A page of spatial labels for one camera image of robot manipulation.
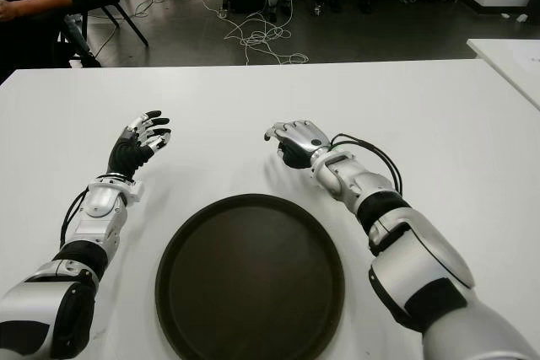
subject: white desk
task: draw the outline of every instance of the white desk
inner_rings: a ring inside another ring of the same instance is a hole
[[[130,208],[81,359],[176,358],[154,309],[160,257],[194,212],[242,193],[301,205],[337,246],[346,298],[322,359],[420,358],[420,336],[372,292],[353,215],[263,141],[296,118],[389,153],[406,199],[462,253],[478,295],[540,351],[540,115],[481,60],[17,72],[0,88],[0,294],[56,254],[71,200],[103,172],[121,129],[154,109],[172,118],[173,138],[137,173],[147,194]]]
[[[540,110],[540,40],[469,40],[467,44]]]

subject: robot forearm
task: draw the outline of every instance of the robot forearm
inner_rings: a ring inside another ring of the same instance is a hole
[[[79,195],[73,236],[63,243],[64,222],[60,252],[0,300],[0,358],[73,358],[88,344],[95,295],[118,249],[126,208],[143,194],[131,178],[170,138],[169,129],[152,128],[169,122],[159,115],[142,115],[122,132],[108,173]]]
[[[374,254],[369,278],[401,325],[424,336],[431,360],[539,359],[506,320],[478,301],[467,264],[385,177],[349,152],[338,152],[312,123],[278,123],[276,137],[288,166],[311,167],[313,177],[359,220]]]

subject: white cable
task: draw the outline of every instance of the white cable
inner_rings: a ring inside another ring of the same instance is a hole
[[[220,16],[219,12],[213,8],[210,8],[204,2],[204,0],[202,0],[202,5],[207,10],[216,13],[219,19],[222,19],[223,21],[226,21],[227,23],[232,24],[234,26],[234,28],[225,35],[224,40],[229,40],[229,39],[238,40],[239,44],[244,47],[244,54],[246,55],[246,65],[249,65],[249,62],[250,62],[250,58],[247,55],[248,48],[253,51],[257,51],[263,54],[268,54],[270,56],[273,56],[279,65],[307,63],[310,60],[310,58],[308,58],[306,55],[299,52],[295,52],[294,54],[291,54],[291,55],[279,55],[278,53],[272,50],[272,47],[269,44],[269,42],[272,40],[277,40],[280,38],[288,39],[292,37],[292,33],[289,30],[285,30],[284,27],[287,24],[289,24],[293,18],[293,12],[294,12],[293,0],[290,0],[290,16],[287,19],[287,21],[281,25],[275,25],[267,21],[264,18],[264,16],[261,14],[262,10],[249,14],[243,23],[237,24],[225,17]],[[266,6],[267,6],[267,0],[264,0],[264,8],[266,8]],[[251,22],[264,23],[264,30],[263,31],[254,30],[251,32],[249,36],[245,37],[242,26]],[[233,35],[233,33],[235,33],[236,31],[240,32],[240,36]]]

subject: concrete floor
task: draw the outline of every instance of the concrete floor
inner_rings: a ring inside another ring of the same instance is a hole
[[[144,0],[122,0],[132,14]],[[221,0],[204,0],[219,8]],[[324,10],[314,16],[313,0],[294,0],[289,39],[272,41],[279,54],[301,52],[310,62],[367,62],[473,58],[468,38],[540,38],[540,26],[519,24],[497,15],[480,15],[463,3],[403,4],[379,0],[370,15],[357,8],[358,0],[342,0],[343,11]],[[240,23],[244,15],[229,14]],[[278,22],[283,23],[283,16]],[[160,67],[244,65],[244,47],[223,40],[233,28],[203,6],[203,0],[166,0],[155,3],[148,17],[135,18],[146,35],[147,49],[124,23],[103,48],[98,60],[104,67]],[[246,32],[263,24],[246,26]],[[107,19],[91,18],[89,43],[97,51],[114,29]],[[248,51],[250,64],[275,64],[272,56]]]

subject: round tray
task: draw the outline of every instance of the round tray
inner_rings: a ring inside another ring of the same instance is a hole
[[[159,322],[183,360],[311,360],[332,339],[343,268],[324,228],[258,194],[204,208],[169,242],[156,277]]]

